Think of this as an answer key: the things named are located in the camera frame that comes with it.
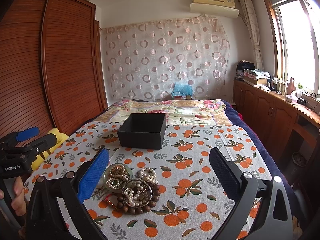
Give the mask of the person's left hand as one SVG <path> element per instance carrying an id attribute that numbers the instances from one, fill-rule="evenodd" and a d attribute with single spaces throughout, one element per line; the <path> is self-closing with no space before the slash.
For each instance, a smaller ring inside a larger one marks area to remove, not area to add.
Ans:
<path id="1" fill-rule="evenodd" d="M 24 186 L 21 177 L 15 178 L 13 192 L 15 198 L 13 199 L 11 206 L 17 216 L 23 216 L 27 212 L 27 206 L 24 200 Z"/>

